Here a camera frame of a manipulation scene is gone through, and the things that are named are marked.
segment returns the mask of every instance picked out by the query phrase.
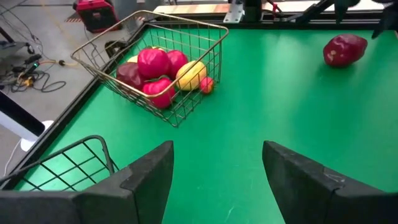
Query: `wire basket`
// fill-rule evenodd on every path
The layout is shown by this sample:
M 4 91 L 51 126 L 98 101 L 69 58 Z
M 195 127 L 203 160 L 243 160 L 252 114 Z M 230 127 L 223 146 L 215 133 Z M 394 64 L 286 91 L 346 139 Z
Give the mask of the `wire basket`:
M 101 136 L 88 136 L 0 179 L 23 191 L 79 191 L 119 170 Z
M 120 32 L 110 32 L 116 26 L 123 26 L 125 29 Z M 223 26 L 155 12 L 137 11 L 76 49 L 72 53 L 72 59 L 82 64 L 110 90 L 150 111 L 172 126 L 178 127 L 203 99 L 199 88 L 201 81 L 199 72 L 201 71 L 184 84 L 189 85 L 189 88 L 186 88 L 189 89 L 188 91 L 181 90 L 185 86 L 181 86 L 183 84 L 179 80 L 201 61 L 205 65 L 202 70 L 205 69 L 207 76 L 214 79 L 215 85 L 219 83 L 221 41 L 227 35 L 228 29 Z M 111 36 L 118 37 L 116 40 L 107 41 L 103 49 L 94 44 L 94 42 L 109 40 Z M 195 61 L 195 63 L 162 92 L 155 95 L 145 94 L 117 80 L 116 69 L 118 65 L 127 62 L 130 57 L 137 55 L 148 46 L 160 47 L 166 51 L 180 50 L 187 56 L 188 61 Z M 169 95 L 171 88 L 175 89 L 175 94 L 167 96 L 171 98 L 171 105 L 167 109 L 156 108 L 152 101 Z

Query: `black wire basket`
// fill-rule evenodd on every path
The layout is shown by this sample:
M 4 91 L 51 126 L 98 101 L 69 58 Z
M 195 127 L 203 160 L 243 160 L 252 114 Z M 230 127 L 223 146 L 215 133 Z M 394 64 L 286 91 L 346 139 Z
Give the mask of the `black wire basket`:
M 0 222 L 162 223 L 173 167 L 172 141 L 119 170 L 88 136 L 0 179 Z
M 101 136 L 88 136 L 0 179 L 0 185 L 19 179 L 18 190 L 77 191 L 97 184 L 100 177 L 114 174 L 115 169 L 119 170 L 109 156 L 105 140 Z

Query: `electrical wire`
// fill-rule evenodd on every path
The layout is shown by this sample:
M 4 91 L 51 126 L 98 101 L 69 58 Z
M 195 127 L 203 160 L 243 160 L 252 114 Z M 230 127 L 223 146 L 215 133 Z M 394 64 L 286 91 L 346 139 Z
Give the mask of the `electrical wire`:
M 54 17 L 54 16 L 49 12 L 49 10 L 45 7 L 45 4 L 43 3 L 43 1 L 40 0 L 40 2 L 41 2 L 41 5 L 42 5 L 44 11 L 47 13 L 47 15 L 49 16 L 49 18 L 53 21 L 53 23 L 61 30 L 61 32 L 64 34 L 64 36 L 67 37 L 67 39 L 68 39 L 69 41 L 72 41 L 72 42 L 73 42 L 73 39 L 70 39 L 70 38 L 71 38 L 71 35 L 70 35 L 68 32 L 66 32 L 64 29 L 61 28 L 61 25 L 57 22 L 57 20 L 55 19 L 55 17 Z M 6 12 L 10 12 L 15 18 L 18 19 L 18 21 L 20 21 L 20 22 L 26 27 L 26 29 L 29 31 L 29 35 L 30 35 L 30 37 L 32 38 L 32 40 L 34 41 L 34 43 L 35 43 L 36 45 L 38 45 L 38 46 L 41 47 L 41 49 L 39 48 L 39 51 L 40 51 L 40 54 L 41 54 L 43 57 L 45 57 L 45 58 L 47 59 L 47 60 L 45 61 L 45 63 L 57 63 L 57 64 L 60 64 L 61 66 L 65 66 L 65 65 L 66 65 L 66 66 L 70 66 L 70 67 L 74 67 L 74 66 L 77 66 L 77 65 L 78 65 L 78 62 L 75 62 L 75 63 L 66 63 L 64 60 L 54 60 L 54 59 L 50 59 L 48 56 L 46 56 L 46 55 L 44 54 L 44 48 L 43 48 L 43 43 L 42 43 L 42 41 L 32 33 L 32 31 L 29 29 L 29 27 L 26 25 L 26 23 L 25 23 L 24 21 L 22 21 L 22 19 L 20 19 L 17 15 L 15 15 L 10 9 L 6 8 L 4 5 L 0 4 L 0 7 L 4 8 L 4 9 L 6 10 Z M 21 34 L 21 32 L 19 32 L 19 30 L 16 29 L 15 26 L 12 25 L 12 23 L 11 23 L 9 20 L 7 20 L 7 19 L 3 16 L 3 13 L 0 14 L 0 15 L 2 16 L 4 22 L 5 22 L 12 30 L 16 31 L 19 35 L 23 36 L 23 38 L 25 38 L 25 40 L 29 41 L 28 38 L 26 38 L 23 34 Z
M 21 73 L 18 77 L 18 81 L 11 86 L 11 92 L 23 92 L 26 91 L 28 88 L 32 87 L 35 90 L 39 90 L 42 93 L 51 93 L 53 91 L 57 91 L 63 88 L 67 83 L 66 81 L 57 81 L 50 84 L 47 84 L 50 80 L 50 74 L 45 71 L 33 71 L 30 75 L 33 84 L 31 86 L 26 85 L 23 81 L 21 81 L 21 76 L 24 75 Z M 42 85 L 38 85 L 40 80 L 44 80 Z
M 19 146 L 19 143 L 21 143 L 21 141 L 22 141 L 22 139 L 20 139 L 20 140 L 18 141 L 18 143 L 15 145 L 14 149 L 12 150 L 11 155 L 10 155 L 10 158 L 8 159 L 6 165 L 4 166 L 4 173 L 3 173 L 3 175 L 2 175 L 3 177 L 5 177 L 5 176 L 7 175 L 8 166 L 10 165 L 10 162 L 12 161 L 12 158 L 14 157 L 14 153 L 15 153 L 15 151 L 17 150 L 17 148 L 18 148 L 18 146 Z
M 73 39 L 73 37 L 61 27 L 61 24 L 56 20 L 55 16 L 47 9 L 47 7 L 45 6 L 44 0 L 40 0 L 40 4 L 42 5 L 42 8 L 44 9 L 45 13 L 47 14 L 47 16 L 50 18 L 50 20 L 58 27 L 58 29 L 60 29 L 60 31 L 64 34 L 64 36 L 67 38 L 67 40 L 69 41 L 69 44 L 71 44 L 74 47 L 78 47 L 78 44 L 75 42 L 75 40 Z M 80 54 L 79 52 L 77 52 L 77 57 L 78 59 L 80 59 Z M 63 63 L 64 65 L 67 66 L 78 66 L 79 63 L 75 62 L 75 63 Z
M 21 1 L 20 3 L 14 5 L 14 6 L 11 6 L 10 8 L 6 9 L 4 12 L 0 13 L 0 15 L 3 15 L 4 13 L 9 12 L 11 9 L 14 9 L 15 7 L 18 7 L 19 5 L 24 4 L 24 3 L 27 2 L 27 1 L 28 1 L 28 0 L 23 0 L 23 1 Z

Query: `black cable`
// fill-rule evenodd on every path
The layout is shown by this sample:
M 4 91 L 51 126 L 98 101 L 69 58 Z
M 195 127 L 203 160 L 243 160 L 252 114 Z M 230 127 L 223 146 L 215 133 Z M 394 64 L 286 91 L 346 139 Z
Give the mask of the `black cable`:
M 48 56 L 46 56 L 44 54 L 44 47 L 43 47 L 43 43 L 42 41 L 36 37 L 36 35 L 33 34 L 32 30 L 26 25 L 26 23 L 24 21 L 22 21 L 22 19 L 20 19 L 17 15 L 15 15 L 12 11 L 8 10 L 8 12 L 10 12 L 15 18 L 17 18 L 23 25 L 24 27 L 26 27 L 26 29 L 29 32 L 30 38 L 32 38 L 33 43 L 40 46 L 39 51 L 40 53 L 48 60 L 51 60 Z M 4 22 L 14 31 L 17 32 L 20 36 L 22 36 L 26 41 L 29 42 L 29 39 L 27 37 L 25 37 L 25 35 L 23 35 L 20 31 L 19 28 L 16 27 L 15 25 L 13 25 L 3 14 L 0 14 L 0 16 L 2 16 L 2 19 L 4 20 Z
M 8 73 L 6 75 L 4 75 L 3 77 L 1 77 L 0 79 L 0 85 L 10 85 L 15 83 L 17 80 L 17 76 L 15 75 L 15 73 Z
M 14 6 L 11 6 L 10 8 L 6 9 L 4 12 L 0 13 L 0 15 L 3 15 L 4 13 L 9 12 L 11 9 L 14 9 L 15 7 L 18 7 L 19 5 L 24 4 L 24 3 L 27 2 L 27 1 L 28 1 L 28 0 L 23 0 L 23 1 L 21 1 L 20 3 L 14 5 Z
M 10 93 L 10 85 L 3 85 L 3 89 L 1 90 L 4 94 L 8 95 Z
M 52 68 L 54 65 L 56 65 L 55 63 L 51 64 L 51 66 L 49 66 L 46 70 L 44 70 L 43 72 L 46 72 L 48 70 L 50 70 L 50 68 Z
M 33 85 L 31 87 L 35 90 L 41 91 L 42 93 L 51 93 L 53 91 L 57 91 L 63 88 L 67 84 L 66 81 L 57 81 L 47 84 L 50 80 L 50 74 L 45 71 L 36 70 L 28 75 L 30 75 L 31 78 L 33 79 Z M 44 83 L 43 85 L 38 86 L 38 82 L 40 80 L 44 80 Z M 26 91 L 29 88 L 29 86 L 24 85 L 22 82 L 15 82 L 14 84 L 10 85 L 9 88 L 12 93 L 16 93 L 16 92 Z
M 53 82 L 47 85 L 47 82 L 50 79 L 50 74 L 48 74 L 47 72 L 43 72 L 43 71 L 34 71 L 32 72 L 33 75 L 37 74 L 37 78 L 36 81 L 34 81 L 33 84 L 33 89 L 35 90 L 39 90 L 42 93 L 51 93 L 53 91 L 57 91 L 61 88 L 63 88 L 67 83 L 65 81 L 57 81 L 57 82 Z M 40 81 L 41 79 L 45 79 L 43 85 L 40 88 L 36 88 L 35 83 L 37 83 L 38 81 Z M 58 85 L 58 87 L 53 87 L 52 89 L 49 90 L 49 88 L 51 86 L 56 86 Z

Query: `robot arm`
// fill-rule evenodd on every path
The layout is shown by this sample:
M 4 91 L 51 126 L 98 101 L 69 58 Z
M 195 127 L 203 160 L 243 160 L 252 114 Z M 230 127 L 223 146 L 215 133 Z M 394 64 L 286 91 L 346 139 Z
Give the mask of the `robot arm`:
M 332 5 L 335 5 L 336 23 L 342 22 L 348 8 L 357 5 L 361 0 L 321 0 L 310 6 L 302 13 L 290 17 L 283 17 L 278 22 L 291 22 L 297 24 L 306 24 L 314 19 L 317 15 Z M 385 4 L 382 18 L 375 28 L 372 38 L 377 38 L 384 30 L 398 29 L 398 0 L 372 0 L 377 3 Z M 225 23 L 258 22 L 262 14 L 261 0 L 228 0 L 231 4 L 229 12 L 226 14 Z

